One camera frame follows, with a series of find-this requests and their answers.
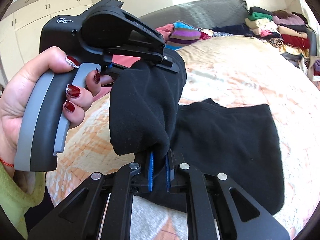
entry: gray headboard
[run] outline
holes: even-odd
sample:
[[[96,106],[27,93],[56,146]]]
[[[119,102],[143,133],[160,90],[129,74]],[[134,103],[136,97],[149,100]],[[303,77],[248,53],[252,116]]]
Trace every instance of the gray headboard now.
[[[140,19],[152,28],[180,20],[194,27],[210,29],[242,24],[248,15],[245,0],[201,0],[170,6]]]

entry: patterned blanket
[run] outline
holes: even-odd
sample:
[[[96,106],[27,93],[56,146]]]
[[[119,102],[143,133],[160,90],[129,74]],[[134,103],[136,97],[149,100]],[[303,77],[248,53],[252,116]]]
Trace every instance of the patterned blanket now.
[[[293,239],[319,202],[320,92],[269,44],[244,36],[212,37],[177,50],[188,79],[180,104],[206,98],[226,107],[269,104],[279,133],[285,202],[274,217]],[[84,122],[68,132],[56,171],[46,180],[54,205],[92,172],[117,171],[133,155],[110,144],[109,96],[95,102]],[[130,239],[187,240],[186,214],[134,197]]]

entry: screw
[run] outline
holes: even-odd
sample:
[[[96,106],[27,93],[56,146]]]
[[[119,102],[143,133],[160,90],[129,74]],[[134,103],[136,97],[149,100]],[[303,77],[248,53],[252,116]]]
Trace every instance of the screw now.
[[[139,163],[130,163],[129,167],[130,169],[136,170],[139,168]]]
[[[224,174],[224,173],[219,173],[219,174],[217,175],[217,177],[218,177],[218,179],[220,179],[220,180],[226,180],[228,176],[227,176],[226,174]]]
[[[98,172],[95,172],[91,175],[91,179],[97,180],[101,178],[101,174]]]
[[[188,163],[181,163],[179,167],[183,170],[188,170],[190,168],[190,165]]]

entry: human hand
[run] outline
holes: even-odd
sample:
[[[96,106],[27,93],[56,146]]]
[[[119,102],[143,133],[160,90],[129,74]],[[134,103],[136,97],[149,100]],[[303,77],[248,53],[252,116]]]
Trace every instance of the human hand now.
[[[75,59],[67,56],[61,49],[51,47],[27,62],[10,80],[0,98],[0,158],[3,161],[13,164],[22,117],[40,76],[48,69],[64,73],[77,66],[79,63]],[[84,112],[90,108],[94,96],[100,98],[110,91],[101,91],[101,83],[105,85],[111,82],[113,80],[110,76],[100,76],[96,70],[91,71],[85,79],[87,89],[73,85],[66,87],[66,101],[62,111],[70,121],[70,128],[82,123]],[[13,177],[14,168],[7,165],[4,168]]]

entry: red string bracelet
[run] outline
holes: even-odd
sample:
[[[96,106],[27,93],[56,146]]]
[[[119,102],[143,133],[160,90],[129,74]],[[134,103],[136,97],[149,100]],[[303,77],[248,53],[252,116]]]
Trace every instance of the red string bracelet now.
[[[5,162],[3,159],[0,158],[0,162],[3,164],[3,165],[6,165],[6,166],[9,166],[11,168],[13,168],[13,164],[10,164],[10,163],[7,163]]]

